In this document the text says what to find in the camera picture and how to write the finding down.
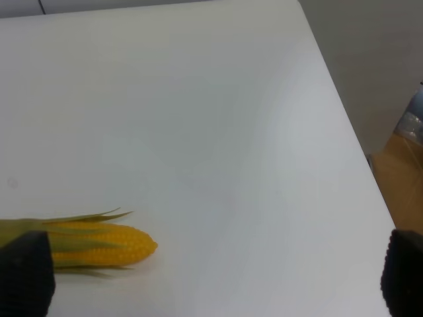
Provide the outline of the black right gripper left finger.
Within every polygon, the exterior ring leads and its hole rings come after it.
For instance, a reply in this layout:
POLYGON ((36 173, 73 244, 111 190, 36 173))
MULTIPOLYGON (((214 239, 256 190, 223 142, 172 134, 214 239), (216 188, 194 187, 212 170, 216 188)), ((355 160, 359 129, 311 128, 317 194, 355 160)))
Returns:
POLYGON ((44 317, 56 290, 48 235, 30 231, 1 247, 1 315, 44 317))

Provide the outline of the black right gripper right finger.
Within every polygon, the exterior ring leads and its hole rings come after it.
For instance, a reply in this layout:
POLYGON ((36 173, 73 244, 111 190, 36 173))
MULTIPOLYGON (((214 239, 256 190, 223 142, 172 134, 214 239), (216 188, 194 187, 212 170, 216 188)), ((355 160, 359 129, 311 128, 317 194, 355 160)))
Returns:
POLYGON ((381 276, 381 292, 395 317, 422 315, 422 235, 392 231, 381 276))

